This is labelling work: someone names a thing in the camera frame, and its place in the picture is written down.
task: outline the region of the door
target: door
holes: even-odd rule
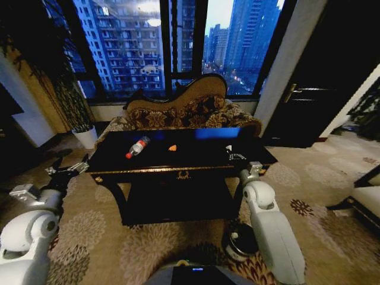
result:
[[[330,0],[264,133],[309,147],[379,63],[380,1]]]

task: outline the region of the potted plant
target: potted plant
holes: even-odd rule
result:
[[[91,113],[73,73],[70,51],[75,50],[70,32],[55,2],[13,0],[2,2],[0,9],[0,45],[4,55],[18,50],[14,63],[26,61],[51,100],[58,102],[57,112],[85,148],[93,148],[96,132]]]

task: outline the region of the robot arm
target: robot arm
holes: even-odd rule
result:
[[[62,216],[62,200],[71,178],[88,168],[84,161],[58,168],[62,159],[47,171],[51,176],[41,190],[32,184],[15,187],[9,194],[25,203],[30,211],[11,220],[0,235],[0,280],[9,285],[43,285],[48,279],[48,249]]]
[[[265,182],[249,180],[243,181],[243,194],[265,264],[280,283],[304,284],[305,260],[289,221],[278,208],[273,188]]]

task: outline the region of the bamboo plant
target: bamboo plant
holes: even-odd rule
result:
[[[56,96],[60,109],[69,126],[75,132],[86,132],[93,126],[87,103],[81,94],[71,68],[72,58],[68,50],[75,49],[70,32],[57,23],[47,8],[55,9],[49,0],[4,0],[0,9],[0,45],[6,56],[18,50],[14,63],[19,69],[27,62],[50,98]],[[50,79],[54,93],[46,84]]]

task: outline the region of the black coffee table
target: black coffee table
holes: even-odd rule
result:
[[[250,128],[110,132],[89,161],[88,173],[115,197],[122,224],[233,219],[242,188],[231,196],[225,177],[238,177],[249,162],[266,169],[277,160]],[[132,159],[125,154],[142,136],[151,142]],[[176,151],[169,147],[176,145]],[[226,146],[246,160],[230,161]],[[118,183],[131,182],[128,199]]]

